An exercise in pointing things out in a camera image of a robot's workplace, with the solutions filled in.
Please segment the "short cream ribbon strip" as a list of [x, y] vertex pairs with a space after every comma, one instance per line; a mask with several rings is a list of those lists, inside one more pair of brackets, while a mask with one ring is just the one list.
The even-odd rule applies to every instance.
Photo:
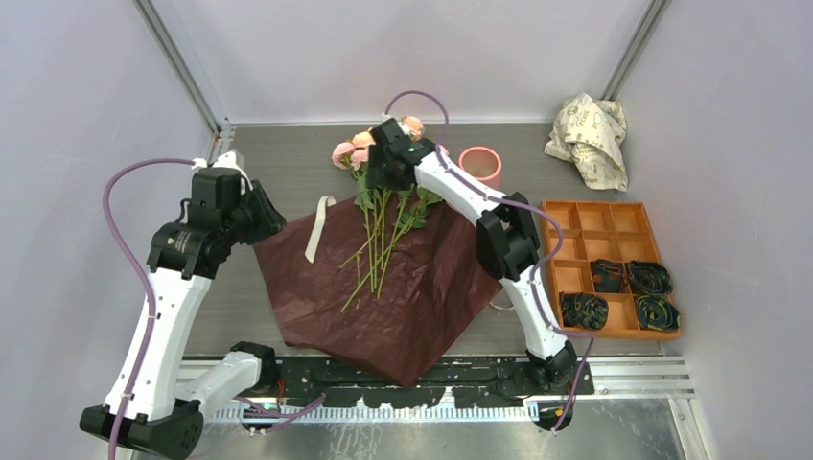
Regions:
[[310, 264], [313, 264], [315, 260], [315, 255], [327, 218], [327, 210], [329, 207], [336, 204], [337, 201], [332, 195], [324, 195], [317, 202], [316, 211], [314, 213], [314, 225], [304, 252], [305, 258]]

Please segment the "dark red wrapping paper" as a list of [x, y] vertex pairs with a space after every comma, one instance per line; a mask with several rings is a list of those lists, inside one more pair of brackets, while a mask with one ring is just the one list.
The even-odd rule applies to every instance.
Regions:
[[475, 227], [446, 203], [430, 206], [426, 227], [395, 243], [380, 289], [358, 286], [369, 263], [352, 258], [367, 241], [354, 201], [327, 208], [309, 262], [314, 221], [314, 215], [294, 220], [253, 247], [290, 347], [411, 386], [501, 290], [477, 260]]

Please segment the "cream printed ribbon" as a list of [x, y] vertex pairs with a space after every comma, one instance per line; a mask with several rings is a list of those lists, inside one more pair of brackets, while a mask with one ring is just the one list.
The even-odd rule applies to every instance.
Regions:
[[491, 300], [489, 306], [496, 311], [511, 311], [515, 308], [510, 301], [501, 302], [500, 299]]

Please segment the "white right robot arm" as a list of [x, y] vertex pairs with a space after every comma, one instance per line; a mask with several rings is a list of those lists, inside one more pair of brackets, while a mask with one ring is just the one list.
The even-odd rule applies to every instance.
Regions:
[[506, 195], [456, 166], [438, 144], [413, 140], [406, 126], [388, 118], [370, 130], [368, 153], [371, 187], [405, 191], [426, 189], [445, 200], [476, 229], [476, 257], [499, 281], [522, 326], [535, 386], [558, 392], [579, 380], [583, 367], [568, 336], [545, 299], [539, 278], [540, 240], [523, 195]]

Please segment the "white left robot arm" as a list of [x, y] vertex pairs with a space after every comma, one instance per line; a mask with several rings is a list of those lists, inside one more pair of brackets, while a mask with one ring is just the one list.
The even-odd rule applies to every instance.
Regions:
[[193, 381], [178, 384], [177, 377], [197, 312], [220, 265], [235, 245], [271, 237], [286, 221], [240, 166], [202, 164], [192, 176], [190, 197], [180, 202], [179, 218], [155, 232], [141, 264], [110, 211], [116, 182], [111, 178], [105, 187], [105, 218], [145, 289], [145, 303], [119, 377], [103, 403], [84, 409], [80, 428], [107, 442], [109, 458], [124, 448], [186, 459], [207, 418], [246, 390], [265, 396], [278, 386], [274, 350], [248, 341], [232, 346]]

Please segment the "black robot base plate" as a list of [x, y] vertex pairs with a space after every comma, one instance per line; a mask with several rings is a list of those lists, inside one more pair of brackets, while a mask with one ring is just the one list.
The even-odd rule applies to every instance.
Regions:
[[282, 356], [279, 376], [244, 390], [246, 398], [283, 397], [284, 407], [302, 407], [323, 395], [325, 407], [369, 408], [435, 407], [449, 393], [454, 408], [514, 407], [536, 396], [563, 396], [570, 384], [555, 386], [537, 379], [526, 357], [447, 356], [441, 358], [410, 387], [353, 367], [336, 358]]

